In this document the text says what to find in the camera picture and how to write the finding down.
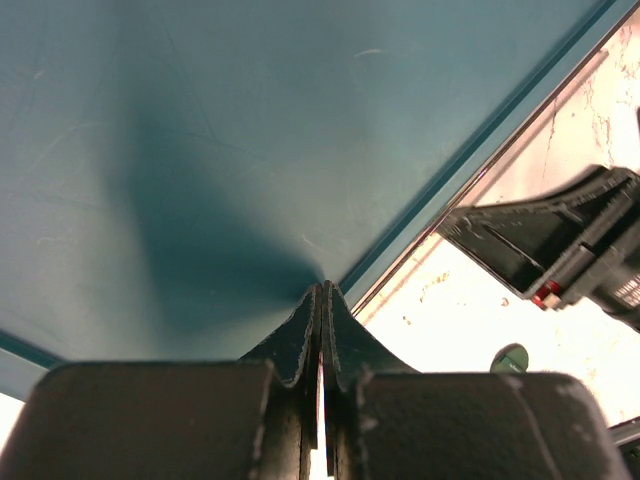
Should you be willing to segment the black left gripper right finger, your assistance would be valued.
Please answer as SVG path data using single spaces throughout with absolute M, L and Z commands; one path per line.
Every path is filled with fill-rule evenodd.
M 593 396 L 556 373 L 420 373 L 323 286 L 327 469 L 337 479 L 630 479 Z

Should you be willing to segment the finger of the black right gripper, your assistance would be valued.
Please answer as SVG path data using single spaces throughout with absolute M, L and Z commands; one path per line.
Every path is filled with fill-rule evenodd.
M 570 213 L 553 197 L 598 169 L 591 166 L 574 180 L 542 196 L 454 209 L 438 227 L 438 234 L 522 299 L 544 282 L 543 275 L 559 261 L 570 243 L 562 239 L 581 216 Z

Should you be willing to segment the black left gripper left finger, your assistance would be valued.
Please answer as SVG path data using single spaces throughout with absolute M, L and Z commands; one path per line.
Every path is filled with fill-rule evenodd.
M 235 361 L 79 362 L 33 388 L 5 479 L 305 479 L 321 289 Z

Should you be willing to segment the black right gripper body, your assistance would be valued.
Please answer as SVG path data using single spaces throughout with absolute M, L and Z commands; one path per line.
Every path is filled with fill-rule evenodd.
M 531 295 L 543 310 L 582 299 L 639 329 L 639 175 L 598 169 L 553 197 L 580 221 L 562 233 L 570 243 Z

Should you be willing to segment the dark green puff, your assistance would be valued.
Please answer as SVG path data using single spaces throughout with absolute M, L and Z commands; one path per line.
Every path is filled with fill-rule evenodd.
M 529 354 L 519 343 L 512 343 L 497 352 L 491 366 L 491 373 L 524 373 L 529 367 Z

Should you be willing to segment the teal drawer organizer box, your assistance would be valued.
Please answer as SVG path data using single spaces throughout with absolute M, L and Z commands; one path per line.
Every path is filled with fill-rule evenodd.
M 5 1 L 1 390 L 361 300 L 632 1 Z

